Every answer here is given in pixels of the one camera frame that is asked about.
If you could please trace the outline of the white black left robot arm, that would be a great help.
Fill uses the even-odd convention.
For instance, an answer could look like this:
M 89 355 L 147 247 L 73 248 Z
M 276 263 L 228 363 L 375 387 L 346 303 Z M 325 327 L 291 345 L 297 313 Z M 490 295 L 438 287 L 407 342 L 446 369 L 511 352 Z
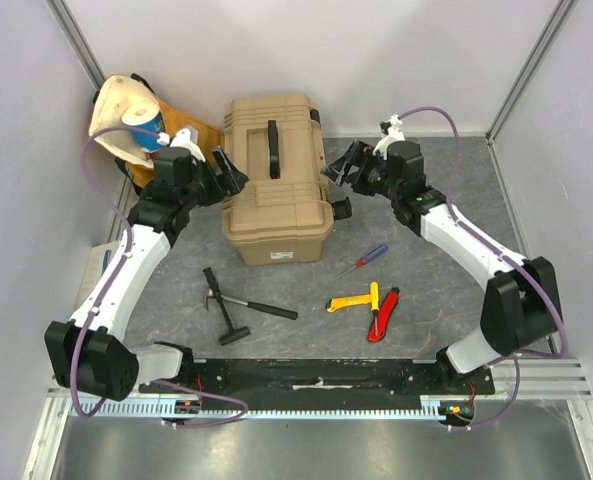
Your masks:
M 100 280 L 66 322 L 52 322 L 44 335 L 56 382 L 71 393 L 124 400 L 144 383 L 161 379 L 186 392 L 196 380 L 187 348 L 173 344 L 130 350 L 124 343 L 136 303 L 158 264 L 167 256 L 196 207 L 240 193 L 248 181 L 225 151 L 213 163 L 194 144 L 163 148 L 154 178 L 131 208 L 122 239 Z

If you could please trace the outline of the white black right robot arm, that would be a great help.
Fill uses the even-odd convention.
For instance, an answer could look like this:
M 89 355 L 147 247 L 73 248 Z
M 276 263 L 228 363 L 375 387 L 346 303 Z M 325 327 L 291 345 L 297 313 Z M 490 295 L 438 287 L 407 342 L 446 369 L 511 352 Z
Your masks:
M 381 195 L 396 219 L 455 260 L 483 289 L 478 327 L 436 355 L 434 381 L 459 392 L 470 374 L 562 331 L 555 269 L 543 257 L 529 260 L 505 248 L 449 204 L 427 183 L 418 144 L 395 141 L 380 151 L 353 142 L 322 174 L 353 192 Z

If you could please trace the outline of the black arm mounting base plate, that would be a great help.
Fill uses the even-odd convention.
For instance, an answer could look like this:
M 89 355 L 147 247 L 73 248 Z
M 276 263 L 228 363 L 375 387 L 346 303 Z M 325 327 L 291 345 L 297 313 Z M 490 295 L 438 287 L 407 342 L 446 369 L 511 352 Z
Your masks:
M 205 359 L 184 377 L 191 387 L 245 401 L 252 392 L 394 390 L 403 395 L 493 395 L 488 369 L 446 380 L 433 362 L 402 359 Z

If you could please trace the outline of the tan plastic tool box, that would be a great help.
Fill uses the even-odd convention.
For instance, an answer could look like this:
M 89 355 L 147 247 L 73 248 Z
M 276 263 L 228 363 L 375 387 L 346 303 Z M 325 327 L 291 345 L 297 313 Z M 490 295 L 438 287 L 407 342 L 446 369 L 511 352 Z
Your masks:
M 248 181 L 225 201 L 223 232 L 248 266 L 316 262 L 348 200 L 332 201 L 320 114 L 305 93 L 233 100 L 225 152 Z

